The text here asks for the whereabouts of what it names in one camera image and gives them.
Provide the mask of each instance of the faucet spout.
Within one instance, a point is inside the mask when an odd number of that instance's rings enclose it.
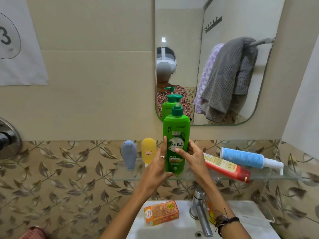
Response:
[[[195,220],[199,220],[205,237],[213,237],[213,232],[203,207],[205,204],[205,191],[197,183],[194,184],[194,189],[193,205],[189,209],[189,214]]]

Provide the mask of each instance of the white pump cap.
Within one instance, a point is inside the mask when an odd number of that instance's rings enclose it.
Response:
[[[272,169],[280,169],[280,175],[284,175],[284,164],[274,159],[265,158],[264,167]]]

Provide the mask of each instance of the vatika logo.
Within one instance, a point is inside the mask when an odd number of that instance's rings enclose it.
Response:
[[[175,148],[183,148],[184,147],[184,141],[181,138],[172,138],[169,141],[169,144],[171,145],[170,150],[175,151]]]

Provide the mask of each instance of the circle drawing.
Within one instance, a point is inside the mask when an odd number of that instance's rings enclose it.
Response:
[[[20,34],[13,22],[0,13],[0,59],[9,60],[21,51]]]

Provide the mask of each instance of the forearm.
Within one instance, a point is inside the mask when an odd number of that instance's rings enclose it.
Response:
[[[210,178],[206,181],[207,183],[205,183],[203,189],[206,192],[214,216],[226,214],[229,219],[235,217],[235,214],[224,200],[215,183]],[[223,239],[251,239],[246,229],[238,221],[224,225],[221,228],[221,235]]]
[[[143,193],[135,190],[129,202],[117,214],[100,239],[125,239],[146,200]]]

